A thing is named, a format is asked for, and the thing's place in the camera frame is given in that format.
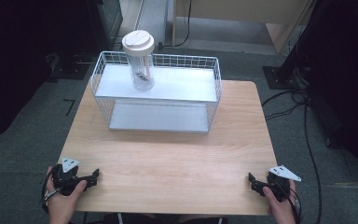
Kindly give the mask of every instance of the white lid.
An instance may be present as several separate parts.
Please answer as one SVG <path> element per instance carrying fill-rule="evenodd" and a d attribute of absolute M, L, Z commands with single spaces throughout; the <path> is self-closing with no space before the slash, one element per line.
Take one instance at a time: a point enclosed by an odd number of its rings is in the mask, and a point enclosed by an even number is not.
<path fill-rule="evenodd" d="M 125 35 L 122 40 L 124 52 L 131 56 L 145 56 L 154 50 L 154 38 L 147 31 L 137 30 Z"/>

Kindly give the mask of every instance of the hand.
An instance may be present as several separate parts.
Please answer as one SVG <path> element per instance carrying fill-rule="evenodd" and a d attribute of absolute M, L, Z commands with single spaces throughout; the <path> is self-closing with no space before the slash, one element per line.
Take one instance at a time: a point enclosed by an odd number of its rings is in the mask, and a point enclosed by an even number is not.
<path fill-rule="evenodd" d="M 290 189 L 293 191 L 290 193 L 289 199 L 293 204 L 296 204 L 296 195 L 293 195 L 293 192 L 296 192 L 296 185 L 294 180 L 289 180 Z M 269 203 L 268 213 L 271 214 L 277 224 L 290 224 L 296 223 L 295 216 L 293 214 L 291 204 L 286 200 L 283 200 L 281 203 L 275 198 L 274 193 L 268 187 L 263 188 L 263 192 L 266 195 Z"/>
<path fill-rule="evenodd" d="M 50 224 L 67 224 L 72 215 L 75 212 L 75 206 L 78 198 L 87 185 L 86 180 L 80 181 L 75 190 L 69 196 L 63 196 L 60 193 L 56 193 L 54 196 L 48 199 L 48 217 Z M 52 176 L 48 179 L 47 183 L 48 192 L 54 191 L 54 184 Z"/>

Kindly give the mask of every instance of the white wire basket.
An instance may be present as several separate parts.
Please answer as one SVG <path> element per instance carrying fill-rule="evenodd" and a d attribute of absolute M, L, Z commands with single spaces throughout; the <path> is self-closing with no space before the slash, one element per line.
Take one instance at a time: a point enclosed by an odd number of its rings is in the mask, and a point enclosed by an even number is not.
<path fill-rule="evenodd" d="M 101 52 L 91 90 L 108 128 L 209 132 L 222 93 L 217 58 L 153 54 L 153 65 L 153 89 L 137 91 L 126 53 Z"/>

